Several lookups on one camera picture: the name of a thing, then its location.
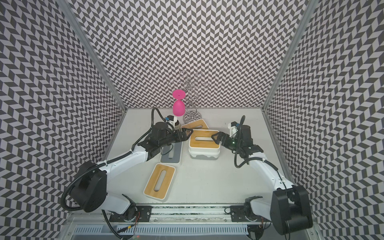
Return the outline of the bamboo lid box back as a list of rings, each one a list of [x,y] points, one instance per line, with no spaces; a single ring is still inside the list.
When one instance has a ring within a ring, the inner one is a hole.
[[[181,126],[182,129],[190,130],[209,130],[209,127],[204,119],[199,119]]]

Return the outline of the bamboo lid box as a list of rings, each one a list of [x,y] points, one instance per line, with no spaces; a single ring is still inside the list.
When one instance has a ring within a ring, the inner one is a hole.
[[[212,139],[212,135],[217,134],[217,130],[200,130],[195,129],[190,137],[189,147],[192,149],[213,150],[219,149],[220,146]]]
[[[144,189],[144,195],[161,202],[166,201],[175,175],[175,167],[156,164]]]
[[[182,129],[190,130],[209,130],[209,127],[204,119],[199,119],[181,126]]]

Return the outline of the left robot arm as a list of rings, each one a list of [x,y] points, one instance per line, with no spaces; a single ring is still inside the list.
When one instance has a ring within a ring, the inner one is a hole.
[[[68,211],[104,210],[129,215],[134,211],[134,202],[124,194],[108,193],[108,183],[128,169],[151,160],[162,148],[189,140],[193,132],[186,128],[172,129],[170,124],[158,122],[127,153],[97,164],[84,163],[62,196],[63,201],[70,196],[78,206],[69,207],[62,203],[62,207]]]

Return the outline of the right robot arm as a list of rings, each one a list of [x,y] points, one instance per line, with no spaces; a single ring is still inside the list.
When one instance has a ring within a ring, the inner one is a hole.
[[[280,235],[312,228],[307,190],[289,181],[268,160],[264,150],[253,143],[250,126],[235,123],[229,129],[229,134],[218,132],[212,135],[213,141],[232,151],[235,158],[243,159],[242,163],[235,163],[235,167],[253,168],[267,187],[266,193],[245,199],[244,216],[247,220],[269,220]]]

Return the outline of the small brown-capped jar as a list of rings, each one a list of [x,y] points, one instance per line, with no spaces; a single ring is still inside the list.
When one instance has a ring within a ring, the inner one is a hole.
[[[181,130],[181,124],[179,121],[175,122],[175,130]]]

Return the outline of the grey lid box centre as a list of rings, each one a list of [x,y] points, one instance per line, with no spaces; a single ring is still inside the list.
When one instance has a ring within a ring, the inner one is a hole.
[[[165,146],[161,151],[161,160],[163,164],[178,165],[181,163],[183,143],[173,143]]]

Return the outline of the pink plastic goblet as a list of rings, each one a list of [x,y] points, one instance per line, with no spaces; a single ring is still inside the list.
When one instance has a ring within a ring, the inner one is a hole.
[[[173,98],[176,99],[176,101],[173,104],[173,114],[176,117],[181,117],[186,112],[186,106],[183,102],[183,99],[186,97],[186,93],[183,90],[174,90],[173,91]]]

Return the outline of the aluminium front rail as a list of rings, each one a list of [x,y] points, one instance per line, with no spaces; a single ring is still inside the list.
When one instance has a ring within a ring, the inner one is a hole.
[[[137,206],[138,220],[101,212],[74,213],[63,225],[60,240],[115,240],[118,235],[132,240],[245,239],[322,240],[317,224],[296,233],[279,235],[263,217],[248,219],[241,204],[144,204]]]

